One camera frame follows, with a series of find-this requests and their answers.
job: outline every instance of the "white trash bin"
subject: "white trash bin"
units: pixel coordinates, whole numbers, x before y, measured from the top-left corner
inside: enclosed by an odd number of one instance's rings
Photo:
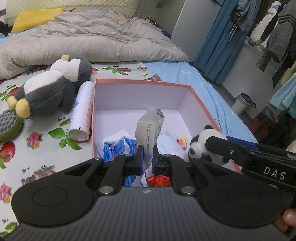
[[[256,108],[256,104],[252,102],[252,99],[245,93],[241,93],[231,108],[237,115],[241,115],[249,105]]]

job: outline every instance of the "stuffed animal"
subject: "stuffed animal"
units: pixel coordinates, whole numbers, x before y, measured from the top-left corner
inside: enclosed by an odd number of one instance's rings
[[[190,143],[189,152],[188,152],[188,158],[191,161],[192,158],[203,158],[207,161],[210,161],[212,163],[218,164],[219,166],[222,166],[228,160],[224,160],[224,157],[219,156],[215,153],[209,152],[205,146],[205,142],[207,139],[211,136],[219,137],[222,139],[226,139],[226,137],[219,131],[215,130],[212,126],[206,125],[204,130],[202,132],[193,137]]]
[[[65,113],[71,111],[75,90],[91,76],[91,63],[85,57],[63,55],[49,71],[30,78],[7,100],[8,107],[21,118],[48,115],[59,105]]]

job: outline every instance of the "finger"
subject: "finger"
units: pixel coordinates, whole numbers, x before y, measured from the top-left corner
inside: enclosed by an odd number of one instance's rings
[[[283,218],[289,226],[296,227],[296,209],[287,209],[284,213]]]
[[[278,228],[279,230],[281,230],[282,232],[285,232],[285,231],[287,230],[287,228],[288,228],[288,225],[286,224],[286,222],[284,221],[284,219],[283,219],[282,216],[280,216],[280,217],[277,219],[275,225],[276,225],[277,228]]]

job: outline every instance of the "cylindrical container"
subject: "cylindrical container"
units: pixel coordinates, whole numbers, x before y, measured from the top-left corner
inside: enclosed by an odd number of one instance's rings
[[[89,139],[93,98],[94,83],[88,80],[80,86],[73,107],[68,135],[74,141],[84,142]]]
[[[249,105],[256,108],[256,104],[252,102],[252,99],[245,93],[241,93],[231,108],[237,115],[241,115]]]

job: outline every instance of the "gray comforter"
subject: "gray comforter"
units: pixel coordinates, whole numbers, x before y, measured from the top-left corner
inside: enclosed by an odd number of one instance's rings
[[[139,18],[123,25],[104,15],[65,12],[35,32],[13,36],[0,47],[0,80],[62,55],[90,62],[187,61],[187,56],[153,25]]]

